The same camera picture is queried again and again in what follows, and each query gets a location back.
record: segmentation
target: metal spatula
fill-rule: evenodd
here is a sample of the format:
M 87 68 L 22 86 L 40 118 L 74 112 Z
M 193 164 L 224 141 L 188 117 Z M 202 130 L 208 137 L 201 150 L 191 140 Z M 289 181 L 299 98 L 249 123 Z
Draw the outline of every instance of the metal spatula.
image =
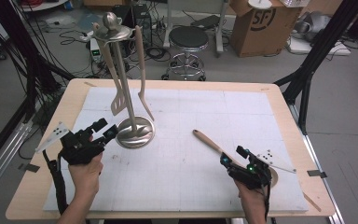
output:
M 98 29 L 98 24 L 94 23 L 93 28 L 94 32 Z M 112 79 L 115 81 L 117 93 L 115 99 L 113 99 L 112 104 L 110 105 L 112 113 L 116 116 L 121 112 L 124 108 L 126 108 L 126 102 L 124 98 L 123 89 L 121 87 L 120 82 L 118 81 L 117 72 L 115 69 L 115 65 L 113 64 L 112 55 L 110 54 L 109 45 L 104 45 L 102 41 L 97 39 L 98 46 L 100 47 L 101 54 L 103 55 L 103 59 L 106 61 L 106 65 L 109 68 L 110 75 Z
M 146 84 L 146 72 L 145 72 L 145 58 L 144 58 L 144 43 L 142 39 L 142 31 L 139 26 L 135 26 L 135 44 L 136 52 L 138 53 L 139 67 L 141 69 L 141 90 L 138 92 L 139 99 L 141 99 L 142 105 L 144 105 L 147 114 L 152 120 L 154 117 L 152 112 L 149 110 L 145 101 L 145 84 Z

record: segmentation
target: wooden handle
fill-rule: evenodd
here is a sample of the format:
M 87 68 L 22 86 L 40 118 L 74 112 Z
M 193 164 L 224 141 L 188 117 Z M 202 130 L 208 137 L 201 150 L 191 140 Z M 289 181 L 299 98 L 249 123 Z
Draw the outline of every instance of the wooden handle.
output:
M 213 148 L 216 150 L 220 155 L 224 152 L 233 163 L 236 163 L 239 166 L 242 166 L 239 162 L 237 162 L 234 158 L 232 158 L 228 153 L 225 152 L 221 147 L 219 147 L 214 141 L 212 141 L 209 137 L 207 137 L 204 133 L 200 132 L 199 130 L 193 130 L 193 134 L 196 135 L 196 137 L 201 140 L 203 143 L 208 145 L 208 147 Z
M 139 26 L 135 26 L 135 46 L 138 53 L 138 62 L 141 70 L 145 69 L 144 41 L 142 40 L 142 31 Z

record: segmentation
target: black stool seat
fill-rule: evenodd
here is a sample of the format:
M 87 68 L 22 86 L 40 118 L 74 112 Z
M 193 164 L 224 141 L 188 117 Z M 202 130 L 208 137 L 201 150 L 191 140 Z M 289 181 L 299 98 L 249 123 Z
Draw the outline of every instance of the black stool seat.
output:
M 208 45 L 208 36 L 199 27 L 181 26 L 170 31 L 170 42 L 178 48 L 198 49 Z

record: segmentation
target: gray floor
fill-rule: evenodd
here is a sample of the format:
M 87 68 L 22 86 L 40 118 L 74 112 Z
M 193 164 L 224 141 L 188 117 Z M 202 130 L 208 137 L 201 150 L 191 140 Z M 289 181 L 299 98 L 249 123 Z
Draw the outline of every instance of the gray floor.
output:
M 84 21 L 88 10 L 65 11 L 59 7 L 37 14 L 40 18 L 71 15 Z M 233 20 L 227 18 L 226 27 Z M 60 45 L 59 33 L 44 33 L 48 46 L 57 59 L 71 72 L 86 68 L 90 53 L 84 44 Z M 305 55 L 294 55 L 283 50 L 275 57 L 238 58 L 231 47 L 226 47 L 220 58 L 211 46 L 199 53 L 205 62 L 207 81 L 271 83 L 296 71 Z M 167 63 L 146 61 L 147 79 L 160 79 Z M 131 70 L 131 76 L 139 73 Z M 345 223 L 358 223 L 358 50 L 350 56 L 335 56 L 324 60 L 312 80 L 307 127 L 316 154 L 326 171 L 328 183 L 335 196 Z M 19 78 L 11 60 L 0 60 L 0 131 L 18 108 L 24 97 Z M 40 140 L 40 133 L 21 149 L 24 156 L 32 156 Z M 16 155 L 0 178 L 0 223 L 54 223 L 50 221 L 9 221 L 5 218 L 7 206 L 19 185 L 24 171 L 18 169 L 29 161 Z M 277 218 L 278 223 L 326 223 L 325 218 Z M 173 223 L 172 220 L 160 220 Z

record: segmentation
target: table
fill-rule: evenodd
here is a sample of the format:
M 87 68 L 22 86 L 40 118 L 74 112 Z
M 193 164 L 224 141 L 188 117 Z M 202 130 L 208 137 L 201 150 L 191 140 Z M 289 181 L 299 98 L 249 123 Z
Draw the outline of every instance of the table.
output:
M 130 87 L 140 88 L 139 81 L 129 81 Z M 305 213 L 269 213 L 270 217 L 330 217 L 335 213 L 333 203 L 324 183 L 319 177 L 309 177 L 308 170 L 316 170 L 302 140 L 299 129 L 283 100 L 280 89 L 273 84 L 255 83 L 223 83 L 223 82 L 183 82 L 183 81 L 152 81 L 146 82 L 147 88 L 166 90 L 214 90 L 214 91 L 248 91 L 264 92 L 274 112 L 282 139 L 287 151 L 297 168 L 303 192 L 308 196 L 309 211 Z M 114 87 L 112 80 L 74 79 L 70 82 L 60 104 L 52 117 L 43 136 L 44 141 L 59 121 L 72 128 L 76 116 L 81 110 L 90 87 Z M 54 155 L 61 149 L 61 144 L 54 144 L 48 154 Z M 8 219 L 55 219 L 58 212 L 43 211 L 51 184 L 51 176 L 41 154 L 35 154 L 31 164 L 41 168 L 35 174 L 27 172 L 7 209 Z M 243 212 L 90 212 L 88 218 L 180 218 L 180 217 L 243 217 Z

